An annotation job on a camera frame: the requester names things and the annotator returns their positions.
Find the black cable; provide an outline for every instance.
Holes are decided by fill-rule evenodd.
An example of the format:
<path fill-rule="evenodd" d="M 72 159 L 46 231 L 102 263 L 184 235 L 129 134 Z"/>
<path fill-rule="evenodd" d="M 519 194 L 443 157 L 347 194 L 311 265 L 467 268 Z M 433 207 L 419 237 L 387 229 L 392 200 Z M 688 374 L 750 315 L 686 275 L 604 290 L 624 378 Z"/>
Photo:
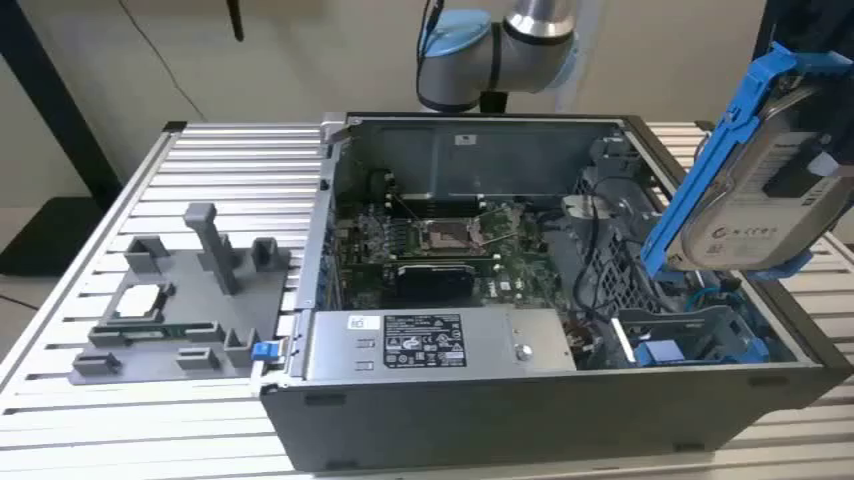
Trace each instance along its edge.
<path fill-rule="evenodd" d="M 199 115 L 199 118 L 201 119 L 201 121 L 207 122 L 208 121 L 207 117 L 201 113 L 201 110 L 199 110 L 199 106 L 192 101 L 192 99 L 189 98 L 189 95 L 186 95 L 186 92 L 184 91 L 184 89 L 181 88 L 180 84 L 177 83 L 177 78 L 174 77 L 174 72 L 172 72 L 172 68 L 169 67 L 168 62 L 165 61 L 165 58 L 162 58 L 162 55 L 160 54 L 160 50 L 157 50 L 157 47 L 154 46 L 153 42 L 150 41 L 150 38 L 148 38 L 148 35 L 142 31 L 142 27 L 140 27 L 138 23 L 136 22 L 136 17 L 133 17 L 133 14 L 130 13 L 130 9 L 124 4 L 124 0 L 116 0 L 116 2 L 118 2 L 118 6 L 121 7 L 121 10 L 124 10 L 124 14 L 128 17 L 128 20 L 130 21 L 130 24 L 133 25 L 133 28 L 136 29 L 136 31 L 138 32 L 140 36 L 142 37 L 142 40 L 145 40 L 145 43 L 150 47 L 150 51 L 157 56 L 157 59 L 160 60 L 160 64 L 162 65 L 162 68 L 165 69 L 165 73 L 169 76 L 169 79 L 172 80 L 172 85 L 174 86 L 174 89 L 180 93 L 181 97 L 184 97 L 184 100 L 186 100 L 186 103 L 189 103 L 189 106 L 196 111 L 196 115 Z"/>
<path fill-rule="evenodd" d="M 5 300 L 6 302 L 14 303 L 16 305 L 20 305 L 21 307 L 29 308 L 30 310 L 36 310 L 36 311 L 38 310 L 38 307 L 36 307 L 33 304 L 26 303 L 26 302 L 18 300 L 17 298 L 6 297 L 1 293 L 0 293 L 0 299 Z"/>
<path fill-rule="evenodd" d="M 592 318 L 596 318 L 599 315 L 595 309 L 592 308 L 591 305 L 587 305 L 584 304 L 584 302 L 581 302 L 581 297 L 580 297 L 581 281 L 587 276 L 587 270 L 589 270 L 589 265 L 592 264 L 592 255 L 596 249 L 596 242 L 599 240 L 599 210 L 596 209 L 596 202 L 593 201 L 592 195 L 588 195 L 587 198 L 589 198 L 592 225 L 589 226 L 587 250 L 584 251 L 584 264 L 581 265 L 581 269 L 577 271 L 577 275 L 575 276 L 575 283 L 572 284 L 572 300 L 575 301 L 575 304 L 587 312 L 587 314 Z"/>
<path fill-rule="evenodd" d="M 432 35 L 433 30 L 436 29 L 436 24 L 439 23 L 439 16 L 441 15 L 441 11 L 444 10 L 444 0 L 435 0 L 436 4 L 429 10 L 429 4 L 433 0 L 427 0 L 424 2 L 424 9 L 421 10 L 421 22 L 420 27 L 417 29 L 417 45 L 415 46 L 415 94 L 420 95 L 420 79 L 421 79 L 421 65 L 424 64 L 424 58 L 427 56 L 427 42 L 429 41 L 429 36 Z"/>

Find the cable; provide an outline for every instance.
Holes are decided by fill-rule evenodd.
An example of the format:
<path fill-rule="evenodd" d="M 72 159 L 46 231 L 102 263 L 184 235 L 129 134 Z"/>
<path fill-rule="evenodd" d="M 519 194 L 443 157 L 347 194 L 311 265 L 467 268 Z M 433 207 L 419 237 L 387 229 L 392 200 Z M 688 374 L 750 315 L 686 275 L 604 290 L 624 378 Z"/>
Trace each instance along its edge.
<path fill-rule="evenodd" d="M 595 194 L 595 192 L 591 189 L 591 195 L 588 195 L 587 198 L 589 198 L 592 225 L 589 227 L 587 250 L 584 252 L 584 264 L 581 266 L 581 269 L 577 271 L 577 275 L 575 276 L 575 283 L 572 284 L 572 300 L 575 301 L 575 304 L 587 312 L 587 314 L 592 318 L 597 318 L 599 314 L 596 310 L 592 308 L 592 305 L 585 305 L 584 302 L 581 302 L 581 297 L 580 297 L 581 281 L 587 276 L 587 270 L 589 270 L 589 265 L 592 264 L 592 254 L 596 249 L 596 242 L 599 240 L 599 210 L 596 209 L 596 202 L 592 200 L 592 194 Z"/>
<path fill-rule="evenodd" d="M 427 56 L 427 41 L 436 29 L 439 23 L 439 16 L 444 10 L 444 0 L 435 0 L 432 10 L 429 10 L 429 4 L 433 0 L 424 2 L 424 9 L 421 10 L 421 22 L 417 29 L 417 45 L 415 46 L 415 94 L 420 95 L 420 80 L 421 80 L 421 65 L 424 64 L 424 58 Z"/>
<path fill-rule="evenodd" d="M 702 290 L 698 290 L 694 295 L 691 295 L 691 298 L 688 298 L 688 301 L 684 302 L 684 311 L 690 312 L 691 310 L 694 310 L 694 304 L 699 301 L 700 298 L 703 298 L 706 294 L 718 292 L 720 292 L 720 287 L 706 287 Z"/>
<path fill-rule="evenodd" d="M 5 295 L 2 295 L 0 293 L 0 300 L 5 300 L 6 302 L 14 303 L 16 305 L 20 305 L 21 307 L 29 308 L 30 310 L 38 310 L 38 307 L 36 307 L 32 303 L 26 303 L 16 298 L 12 297 L 6 297 Z"/>
<path fill-rule="evenodd" d="M 133 25 L 133 28 L 136 29 L 136 31 L 138 32 L 140 36 L 142 37 L 142 40 L 145 40 L 145 43 L 150 47 L 150 51 L 157 56 L 157 59 L 160 60 L 160 64 L 162 65 L 162 68 L 165 69 L 165 73 L 169 76 L 169 79 L 172 80 L 172 85 L 174 86 L 174 89 L 180 93 L 181 97 L 184 97 L 184 100 L 186 100 L 186 103 L 189 103 L 189 106 L 192 107 L 192 109 L 196 111 L 196 115 L 199 115 L 199 119 L 201 119 L 203 122 L 207 122 L 208 121 L 207 117 L 201 113 L 201 110 L 199 110 L 199 106 L 192 101 L 192 99 L 189 98 L 189 95 L 186 95 L 186 92 L 184 91 L 184 89 L 181 88 L 180 84 L 177 83 L 177 78 L 174 77 L 174 72 L 172 72 L 172 68 L 169 67 L 169 64 L 166 63 L 165 58 L 162 58 L 162 55 L 160 54 L 160 50 L 157 50 L 157 47 L 154 47 L 154 44 L 150 41 L 150 38 L 148 38 L 148 35 L 142 31 L 142 27 L 140 27 L 138 23 L 136 22 L 136 17 L 133 17 L 133 14 L 130 13 L 130 9 L 125 5 L 124 0 L 116 0 L 116 2 L 118 2 L 118 6 L 121 7 L 121 10 L 124 10 L 124 14 L 128 17 L 128 20 L 130 21 L 130 24 Z"/>

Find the slotted aluminum surface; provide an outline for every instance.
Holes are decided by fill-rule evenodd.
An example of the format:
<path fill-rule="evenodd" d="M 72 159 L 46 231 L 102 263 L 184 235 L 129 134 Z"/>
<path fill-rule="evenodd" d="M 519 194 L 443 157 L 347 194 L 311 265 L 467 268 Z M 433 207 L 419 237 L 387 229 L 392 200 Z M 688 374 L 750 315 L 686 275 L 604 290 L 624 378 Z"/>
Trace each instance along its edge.
<path fill-rule="evenodd" d="M 703 132 L 690 123 L 651 127 L 690 167 Z M 190 125 L 182 134 L 161 137 L 117 202 L 113 220 L 108 216 L 0 365 L 6 378 L 0 478 L 312 478 L 292 471 L 247 379 L 74 387 L 64 374 L 126 268 L 120 252 L 132 235 L 162 233 L 166 247 L 197 247 L 177 220 L 189 201 L 216 202 L 217 225 L 235 246 L 272 235 L 293 249 L 288 288 L 295 288 L 323 161 L 319 138 L 311 125 Z M 854 360 L 852 256 L 831 235 L 812 250 L 815 259 L 784 285 Z M 292 302 L 291 290 L 283 295 L 283 324 L 289 323 Z M 567 435 L 583 432 L 569 426 Z M 810 408 L 767 415 L 712 455 L 356 475 L 569 477 L 854 478 L 854 382 Z"/>

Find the metal case panel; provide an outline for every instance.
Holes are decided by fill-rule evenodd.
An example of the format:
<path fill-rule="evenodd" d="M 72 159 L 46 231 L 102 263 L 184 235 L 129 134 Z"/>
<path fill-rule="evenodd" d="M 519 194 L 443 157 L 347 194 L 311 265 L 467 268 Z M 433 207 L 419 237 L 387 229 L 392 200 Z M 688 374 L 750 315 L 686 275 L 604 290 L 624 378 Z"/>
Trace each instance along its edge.
<path fill-rule="evenodd" d="M 662 369 L 540 379 L 269 389 L 303 471 L 710 451 L 764 413 L 802 408 L 820 369 Z"/>

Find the white label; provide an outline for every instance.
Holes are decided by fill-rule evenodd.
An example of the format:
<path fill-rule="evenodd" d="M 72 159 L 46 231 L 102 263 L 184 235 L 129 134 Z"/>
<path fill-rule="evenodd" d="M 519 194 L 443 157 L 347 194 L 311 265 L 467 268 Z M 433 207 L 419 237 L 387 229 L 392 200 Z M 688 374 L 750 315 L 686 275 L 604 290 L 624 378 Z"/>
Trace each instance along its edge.
<path fill-rule="evenodd" d="M 347 320 L 349 330 L 379 330 L 379 315 L 351 315 Z"/>
<path fill-rule="evenodd" d="M 453 136 L 453 145 L 464 146 L 464 145 L 476 145 L 476 144 L 477 144 L 476 135 L 455 135 Z"/>

